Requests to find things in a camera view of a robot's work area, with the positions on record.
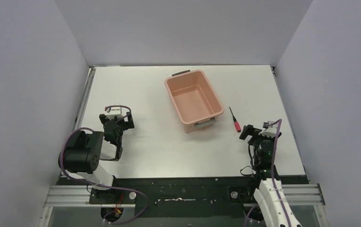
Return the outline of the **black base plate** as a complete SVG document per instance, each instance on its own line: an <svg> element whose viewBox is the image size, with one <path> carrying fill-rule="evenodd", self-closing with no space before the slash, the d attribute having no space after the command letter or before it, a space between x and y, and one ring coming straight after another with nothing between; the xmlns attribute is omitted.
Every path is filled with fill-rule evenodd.
<svg viewBox="0 0 361 227"><path fill-rule="evenodd" d="M90 184L65 178L59 186L82 185L87 204L102 205L102 218L118 221L129 205L141 218L241 218L256 202L249 196L251 177L122 178L118 190L96 190Z"/></svg>

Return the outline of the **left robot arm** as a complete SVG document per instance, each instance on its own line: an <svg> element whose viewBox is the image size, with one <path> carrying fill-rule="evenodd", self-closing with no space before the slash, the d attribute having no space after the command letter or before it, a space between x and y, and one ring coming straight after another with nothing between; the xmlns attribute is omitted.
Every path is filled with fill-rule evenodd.
<svg viewBox="0 0 361 227"><path fill-rule="evenodd" d="M103 131L86 133L83 129L70 135L59 157L59 167L81 176L80 180L101 190L101 197L108 203L119 199L120 190L114 187L115 176L100 164L101 160L119 161L123 153L123 133L135 128L131 111L100 114Z"/></svg>

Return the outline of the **aluminium left side rail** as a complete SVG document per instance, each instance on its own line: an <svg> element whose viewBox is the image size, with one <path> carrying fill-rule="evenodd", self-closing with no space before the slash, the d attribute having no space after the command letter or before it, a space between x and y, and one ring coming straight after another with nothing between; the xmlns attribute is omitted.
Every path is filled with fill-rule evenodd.
<svg viewBox="0 0 361 227"><path fill-rule="evenodd" d="M84 90L83 90L80 106L79 106L79 109L77 111L77 115L76 115L76 118L75 118L75 123L74 123L74 127L73 127L74 130L78 129L82 124L82 120L83 120L83 117L84 117L84 113L85 113L86 105L87 105L87 102L88 102L91 86L92 86L92 83L93 83L93 80L94 80L95 72L96 72L95 66L90 66L89 67L89 74L88 74L87 79L86 79L86 83L85 83L85 87L84 87Z"/></svg>

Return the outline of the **red handled screwdriver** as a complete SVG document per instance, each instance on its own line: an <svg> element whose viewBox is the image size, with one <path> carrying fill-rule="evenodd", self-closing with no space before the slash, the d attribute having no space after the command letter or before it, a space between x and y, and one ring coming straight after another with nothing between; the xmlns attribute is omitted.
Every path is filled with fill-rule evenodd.
<svg viewBox="0 0 361 227"><path fill-rule="evenodd" d="M230 109L230 112L231 112L231 115L232 115L232 120L233 120L233 122L234 122L234 127L235 127L236 131L237 131L237 132L241 132L240 124L238 123L236 117L234 116L231 107L229 107L229 109Z"/></svg>

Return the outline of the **pink plastic bin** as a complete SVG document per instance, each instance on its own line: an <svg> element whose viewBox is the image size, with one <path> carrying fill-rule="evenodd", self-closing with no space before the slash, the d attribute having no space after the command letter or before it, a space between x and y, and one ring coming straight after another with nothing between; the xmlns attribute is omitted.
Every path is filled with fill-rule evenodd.
<svg viewBox="0 0 361 227"><path fill-rule="evenodd" d="M185 133L213 125L224 107L202 70L185 70L164 81Z"/></svg>

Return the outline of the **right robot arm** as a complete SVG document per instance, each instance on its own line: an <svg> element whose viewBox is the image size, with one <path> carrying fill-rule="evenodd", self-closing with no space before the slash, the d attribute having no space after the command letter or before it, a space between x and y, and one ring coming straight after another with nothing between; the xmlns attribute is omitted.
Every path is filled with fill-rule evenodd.
<svg viewBox="0 0 361 227"><path fill-rule="evenodd" d="M301 227L290 208L275 166L280 123L265 122L262 129L243 126L239 139L250 137L248 151L253 171L249 196L257 203L259 216L267 227Z"/></svg>

